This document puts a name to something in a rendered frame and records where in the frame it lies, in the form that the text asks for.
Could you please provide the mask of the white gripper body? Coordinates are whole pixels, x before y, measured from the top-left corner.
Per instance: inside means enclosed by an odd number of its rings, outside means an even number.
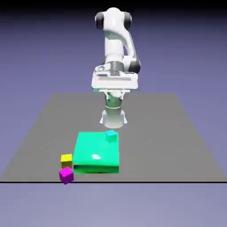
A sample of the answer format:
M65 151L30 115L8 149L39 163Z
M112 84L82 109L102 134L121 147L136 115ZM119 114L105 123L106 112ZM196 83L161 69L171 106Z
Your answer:
M91 86L93 90L136 90L138 74L120 71L119 76L113 76L109 71L94 71Z

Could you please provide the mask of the small cyan cube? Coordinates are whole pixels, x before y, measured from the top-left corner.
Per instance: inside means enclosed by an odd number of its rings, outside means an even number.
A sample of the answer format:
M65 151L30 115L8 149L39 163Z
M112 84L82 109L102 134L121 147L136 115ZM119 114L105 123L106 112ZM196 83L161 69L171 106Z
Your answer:
M109 143L116 142L118 138L118 132L114 130L105 131L105 137Z

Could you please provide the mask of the small yellow cube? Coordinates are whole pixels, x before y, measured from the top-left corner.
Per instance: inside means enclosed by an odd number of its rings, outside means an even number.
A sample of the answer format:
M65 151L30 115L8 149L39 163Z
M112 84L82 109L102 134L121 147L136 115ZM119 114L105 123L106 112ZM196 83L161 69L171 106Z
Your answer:
M62 154L61 155L61 167L62 168L73 168L73 155L70 154Z

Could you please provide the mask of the small magenta cube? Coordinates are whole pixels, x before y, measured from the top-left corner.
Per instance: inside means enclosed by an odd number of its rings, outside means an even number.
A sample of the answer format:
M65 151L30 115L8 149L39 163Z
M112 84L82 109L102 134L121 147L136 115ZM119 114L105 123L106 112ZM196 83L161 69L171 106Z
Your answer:
M63 184L68 184L74 180L74 172L71 168L65 167L59 171L59 178Z

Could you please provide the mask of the large green box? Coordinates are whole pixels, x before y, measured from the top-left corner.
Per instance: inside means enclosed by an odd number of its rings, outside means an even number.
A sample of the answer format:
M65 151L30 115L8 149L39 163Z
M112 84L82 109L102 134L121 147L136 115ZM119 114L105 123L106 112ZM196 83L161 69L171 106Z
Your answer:
M109 143L105 132L79 132L73 167L75 174L119 173L119 135Z

